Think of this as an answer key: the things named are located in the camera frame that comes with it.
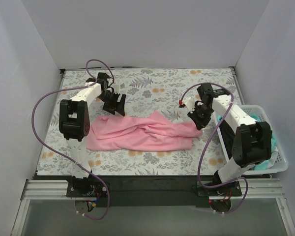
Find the pink t shirt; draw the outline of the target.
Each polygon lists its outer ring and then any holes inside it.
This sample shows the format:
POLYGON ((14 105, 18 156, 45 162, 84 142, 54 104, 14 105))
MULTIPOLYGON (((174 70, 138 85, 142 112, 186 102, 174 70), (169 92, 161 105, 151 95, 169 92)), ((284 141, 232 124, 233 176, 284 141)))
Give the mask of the pink t shirt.
POLYGON ((175 151, 192 148, 194 138, 200 137, 192 121, 173 123, 158 111, 148 118, 98 116, 87 136, 87 149, 111 151, 175 151))

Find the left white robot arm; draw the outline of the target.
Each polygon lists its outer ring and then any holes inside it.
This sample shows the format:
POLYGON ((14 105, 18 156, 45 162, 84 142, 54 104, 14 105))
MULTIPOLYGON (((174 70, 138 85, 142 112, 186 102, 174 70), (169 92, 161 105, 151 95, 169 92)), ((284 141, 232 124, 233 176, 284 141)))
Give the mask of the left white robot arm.
POLYGON ((97 79, 87 79, 85 88, 72 98, 63 99, 59 105, 59 131, 70 147, 71 159, 75 161, 72 187, 85 197, 95 192, 95 185, 89 174, 91 167, 86 147, 86 138, 91 128, 89 106, 98 98, 104 102, 104 111, 113 115, 125 115, 126 95, 120 93, 124 84, 109 83, 110 78, 108 74, 99 72, 97 79))

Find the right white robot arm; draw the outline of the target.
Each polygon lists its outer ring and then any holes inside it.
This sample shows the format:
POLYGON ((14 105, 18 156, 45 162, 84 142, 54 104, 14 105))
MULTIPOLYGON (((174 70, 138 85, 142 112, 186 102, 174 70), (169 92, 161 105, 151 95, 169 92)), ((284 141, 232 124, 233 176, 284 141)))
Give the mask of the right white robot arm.
POLYGON ((240 179, 253 166, 271 158, 272 130, 268 122, 257 121, 236 105, 234 95, 225 87, 215 83, 199 83, 195 86, 200 100, 182 96, 179 106, 188 109, 187 115, 196 128, 201 130, 206 127, 211 115, 218 113, 222 117, 213 131, 216 132, 226 122, 235 135, 230 160, 215 172, 211 185, 200 183, 201 187, 213 189, 222 196, 230 190, 230 183, 240 179))

